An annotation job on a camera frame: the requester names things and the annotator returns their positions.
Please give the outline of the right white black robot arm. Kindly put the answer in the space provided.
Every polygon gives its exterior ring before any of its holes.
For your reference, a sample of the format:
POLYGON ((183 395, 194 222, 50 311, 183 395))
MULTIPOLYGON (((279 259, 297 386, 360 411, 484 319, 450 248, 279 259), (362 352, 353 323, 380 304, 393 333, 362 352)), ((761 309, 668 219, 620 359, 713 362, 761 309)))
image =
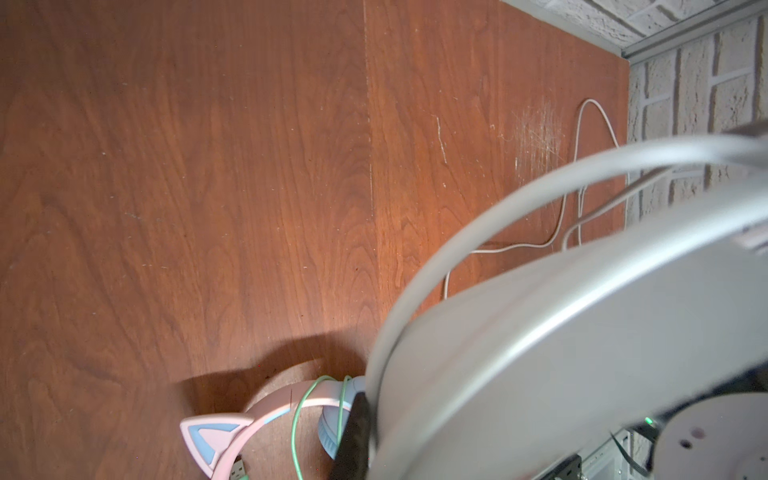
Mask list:
POLYGON ((765 479, 767 395, 732 394, 680 411, 661 432, 656 479, 765 479))

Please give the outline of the white headphones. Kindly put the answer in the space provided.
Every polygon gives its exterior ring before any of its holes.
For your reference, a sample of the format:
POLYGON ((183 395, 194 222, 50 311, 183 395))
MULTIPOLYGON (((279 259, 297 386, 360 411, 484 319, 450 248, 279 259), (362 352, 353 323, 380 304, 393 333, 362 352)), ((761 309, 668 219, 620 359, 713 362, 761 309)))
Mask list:
POLYGON ((425 264, 382 326, 368 477, 530 477, 764 364, 766 237, 765 122, 605 151, 517 190, 425 264), (748 175, 421 310, 474 248, 555 198, 699 163, 748 175))

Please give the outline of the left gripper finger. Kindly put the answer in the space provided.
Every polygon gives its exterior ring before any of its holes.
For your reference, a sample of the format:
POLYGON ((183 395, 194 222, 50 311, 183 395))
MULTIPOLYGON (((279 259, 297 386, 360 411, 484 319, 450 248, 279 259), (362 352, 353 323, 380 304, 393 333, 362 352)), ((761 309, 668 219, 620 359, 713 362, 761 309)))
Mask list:
POLYGON ((366 395, 354 397, 329 480, 365 480, 369 470, 372 414, 366 395))

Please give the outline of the pink blue cat-ear headphones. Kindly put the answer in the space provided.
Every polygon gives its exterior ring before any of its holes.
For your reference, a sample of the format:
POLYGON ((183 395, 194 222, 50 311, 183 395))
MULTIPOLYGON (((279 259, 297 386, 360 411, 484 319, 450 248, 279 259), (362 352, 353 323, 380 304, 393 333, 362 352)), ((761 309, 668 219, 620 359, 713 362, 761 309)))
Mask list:
POLYGON ((296 429, 300 413, 320 407, 319 441, 335 457, 357 394, 365 391, 365 378, 345 377, 338 381, 324 375, 316 380, 284 386, 252 403, 241 413, 199 415, 183 419, 180 431, 194 461, 210 479, 246 479, 241 451, 269 423, 283 416, 292 418, 291 455, 300 469, 296 429))

